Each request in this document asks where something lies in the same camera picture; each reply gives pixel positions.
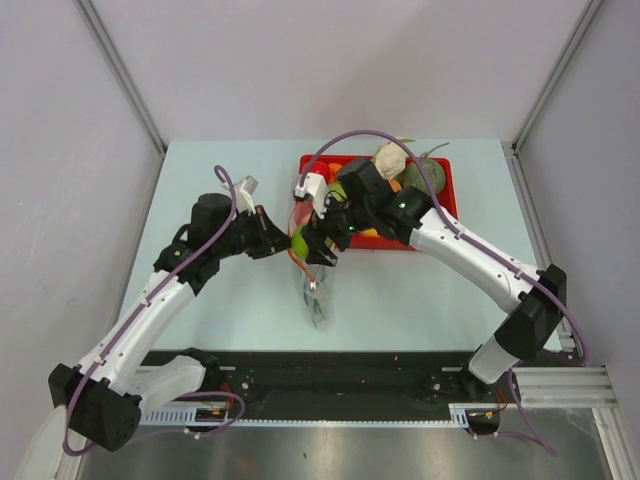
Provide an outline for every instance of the metal floor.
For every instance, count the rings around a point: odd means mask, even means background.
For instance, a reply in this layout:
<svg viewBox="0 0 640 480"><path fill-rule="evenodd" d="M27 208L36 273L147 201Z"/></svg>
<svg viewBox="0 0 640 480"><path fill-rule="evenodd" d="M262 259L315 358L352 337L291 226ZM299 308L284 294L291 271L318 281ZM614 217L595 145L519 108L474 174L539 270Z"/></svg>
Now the metal floor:
<svg viewBox="0 0 640 480"><path fill-rule="evenodd" d="M526 431L516 411L505 413L501 430ZM530 415L558 457L510 438L474 442L457 429L238 427L198 441L166 433L114 454L98 451L86 457L78 478L612 478L591 410L536 410Z"/></svg>

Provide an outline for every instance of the light blue table surface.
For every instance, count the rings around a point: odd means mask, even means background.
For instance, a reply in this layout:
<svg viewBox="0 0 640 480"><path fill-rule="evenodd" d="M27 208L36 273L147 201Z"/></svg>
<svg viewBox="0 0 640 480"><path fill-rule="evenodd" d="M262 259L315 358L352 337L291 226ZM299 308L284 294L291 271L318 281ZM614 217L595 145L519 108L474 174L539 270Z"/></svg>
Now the light blue table surface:
<svg viewBox="0 0 640 480"><path fill-rule="evenodd" d="M421 153L442 140L418 140ZM213 167L234 181L252 175L253 197L283 230L300 157L322 141L173 142L160 175L125 297L127 308L144 287L152 264L191 206L221 192ZM375 139L346 140L337 154L372 154ZM535 263L500 142L451 140L437 156L453 170L460 221L515 257ZM417 252L346 251L334 280L334 320L315 329L306 314L297 272L286 252L263 259L223 260L220 272L165 330L156 349L209 350L474 350L505 314L482 291L443 263ZM559 348L554 335L547 345Z"/></svg>

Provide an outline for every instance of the white vegetable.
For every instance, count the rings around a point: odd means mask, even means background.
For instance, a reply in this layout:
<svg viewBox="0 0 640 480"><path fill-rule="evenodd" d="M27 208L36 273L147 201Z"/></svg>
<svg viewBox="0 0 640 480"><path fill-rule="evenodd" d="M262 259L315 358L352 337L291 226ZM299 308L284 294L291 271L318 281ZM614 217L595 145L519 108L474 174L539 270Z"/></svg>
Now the white vegetable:
<svg viewBox="0 0 640 480"><path fill-rule="evenodd" d="M375 165L382 178L391 180L404 170L407 154L395 143L388 143L375 156Z"/></svg>

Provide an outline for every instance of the white wall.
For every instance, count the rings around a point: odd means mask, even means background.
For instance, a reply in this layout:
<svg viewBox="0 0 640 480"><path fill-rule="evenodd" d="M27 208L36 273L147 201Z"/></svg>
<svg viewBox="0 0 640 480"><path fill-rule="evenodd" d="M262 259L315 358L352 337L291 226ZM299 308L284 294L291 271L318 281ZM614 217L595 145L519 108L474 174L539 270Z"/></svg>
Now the white wall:
<svg viewBox="0 0 640 480"><path fill-rule="evenodd" d="M586 0L96 0L164 140L512 140Z"/></svg>
<svg viewBox="0 0 640 480"><path fill-rule="evenodd" d="M114 320L160 159L70 0L0 15L0 478Z"/></svg>
<svg viewBox="0 0 640 480"><path fill-rule="evenodd" d="M609 0L523 150L569 302L640 439L640 3Z"/></svg>

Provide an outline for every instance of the red basket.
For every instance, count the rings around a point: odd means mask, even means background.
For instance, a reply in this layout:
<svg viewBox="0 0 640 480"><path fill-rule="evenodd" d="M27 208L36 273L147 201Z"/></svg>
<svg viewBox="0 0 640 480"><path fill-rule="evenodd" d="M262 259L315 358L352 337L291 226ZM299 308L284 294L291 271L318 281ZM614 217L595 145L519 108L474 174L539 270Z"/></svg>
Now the red basket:
<svg viewBox="0 0 640 480"><path fill-rule="evenodd" d="M311 160L313 155L304 155L300 158L300 168L298 173L302 173L304 166ZM339 163L345 165L351 160L364 157L371 159L370 156L363 155L320 155L318 162ZM446 181L444 189L438 194L438 201L440 205L446 208L451 215L458 218L458 209L456 207L456 196L453 191L453 176L451 175L451 164L446 158L434 158L436 162L444 169ZM407 158L407 165L411 163L411 159ZM413 248L403 245L398 241L387 240L382 237L365 237L363 235L356 234L351 239L351 245L349 248L357 248L364 250L413 250Z"/></svg>

